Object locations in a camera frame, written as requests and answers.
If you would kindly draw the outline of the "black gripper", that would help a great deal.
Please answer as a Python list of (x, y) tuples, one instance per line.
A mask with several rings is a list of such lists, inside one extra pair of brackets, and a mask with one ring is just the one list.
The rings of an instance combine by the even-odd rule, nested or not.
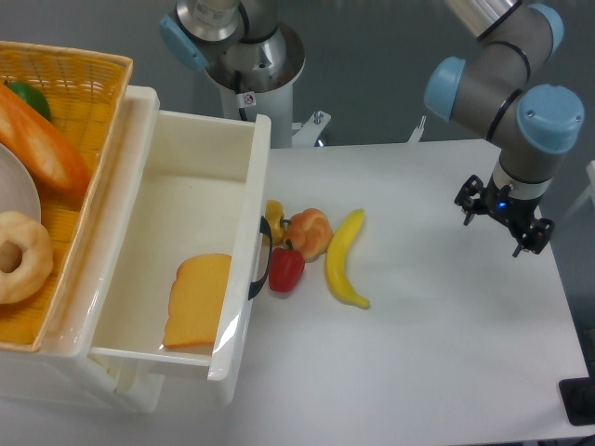
[(539, 202), (540, 197), (521, 200), (504, 195), (492, 179), (484, 187), (475, 175), (468, 178), (454, 199), (464, 214), (464, 226), (480, 215), (488, 215), (506, 226), (517, 243), (513, 257), (521, 252), (539, 255), (550, 241), (555, 223), (547, 218), (535, 218)]

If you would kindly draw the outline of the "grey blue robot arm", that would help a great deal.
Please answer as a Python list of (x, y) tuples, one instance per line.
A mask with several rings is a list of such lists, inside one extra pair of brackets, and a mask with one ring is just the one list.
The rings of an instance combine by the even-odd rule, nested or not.
[(427, 83), (424, 103), (500, 150), (488, 182), (469, 177), (455, 203), (467, 222), (489, 216), (509, 230), (518, 252), (538, 255), (555, 224), (536, 216), (536, 209), (585, 119), (584, 105), (572, 90), (528, 86), (562, 42), (562, 18), (551, 7), (522, 1), (446, 5), (483, 50), (472, 61), (443, 60)]

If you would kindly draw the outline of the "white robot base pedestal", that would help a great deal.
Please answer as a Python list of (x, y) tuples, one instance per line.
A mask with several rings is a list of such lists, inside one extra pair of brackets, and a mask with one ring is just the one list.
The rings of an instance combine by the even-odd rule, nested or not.
[(218, 88), (223, 116), (271, 119), (271, 146), (292, 146), (294, 83), (305, 65), (298, 34), (278, 17), (278, 3), (177, 1), (159, 21), (161, 38), (187, 69)]

